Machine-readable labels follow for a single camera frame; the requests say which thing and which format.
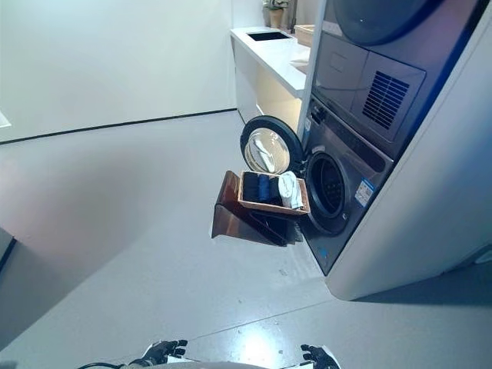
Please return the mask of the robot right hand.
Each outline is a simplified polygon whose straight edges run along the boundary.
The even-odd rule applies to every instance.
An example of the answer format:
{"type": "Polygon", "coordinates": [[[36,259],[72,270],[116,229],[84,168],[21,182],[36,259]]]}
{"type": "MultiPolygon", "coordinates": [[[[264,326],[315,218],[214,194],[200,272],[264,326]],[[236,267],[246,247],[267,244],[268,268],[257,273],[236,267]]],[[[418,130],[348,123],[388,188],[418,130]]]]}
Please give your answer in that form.
{"type": "Polygon", "coordinates": [[[302,344],[303,358],[313,364],[317,369],[335,369],[339,368],[335,359],[329,355],[322,347],[316,347],[308,344],[302,344]]]}

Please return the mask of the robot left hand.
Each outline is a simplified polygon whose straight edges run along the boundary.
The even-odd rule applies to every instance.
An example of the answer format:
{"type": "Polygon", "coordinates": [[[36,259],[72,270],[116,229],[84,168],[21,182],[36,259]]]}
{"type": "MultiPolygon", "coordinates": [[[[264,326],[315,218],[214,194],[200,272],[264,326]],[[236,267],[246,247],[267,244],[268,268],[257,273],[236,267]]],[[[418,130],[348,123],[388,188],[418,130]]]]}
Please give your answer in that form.
{"type": "Polygon", "coordinates": [[[155,342],[148,347],[142,357],[133,360],[128,366],[141,368],[167,364],[170,357],[183,358],[187,345],[187,340],[155,342]]]}

